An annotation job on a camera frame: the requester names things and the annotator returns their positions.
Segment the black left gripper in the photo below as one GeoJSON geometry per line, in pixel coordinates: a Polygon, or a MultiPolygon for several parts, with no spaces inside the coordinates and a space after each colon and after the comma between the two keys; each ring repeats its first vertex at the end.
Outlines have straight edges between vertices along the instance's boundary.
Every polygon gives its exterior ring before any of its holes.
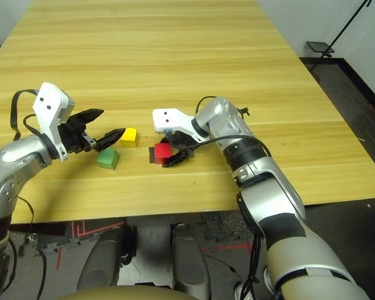
{"type": "Polygon", "coordinates": [[[125,127],[107,132],[96,142],[86,133],[86,124],[93,122],[103,112],[103,109],[81,111],[70,116],[65,123],[58,126],[59,135],[67,153],[89,152],[93,148],[96,152],[101,152],[121,139],[126,131],[125,127]]]}

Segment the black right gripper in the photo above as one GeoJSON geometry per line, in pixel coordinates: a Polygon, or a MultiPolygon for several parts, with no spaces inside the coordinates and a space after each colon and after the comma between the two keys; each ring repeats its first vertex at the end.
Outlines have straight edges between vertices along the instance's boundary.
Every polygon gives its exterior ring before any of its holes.
{"type": "Polygon", "coordinates": [[[172,147],[180,150],[169,156],[162,163],[162,167],[170,168],[194,156],[192,149],[196,147],[196,140],[181,131],[168,132],[161,140],[161,144],[171,144],[172,147]]]}

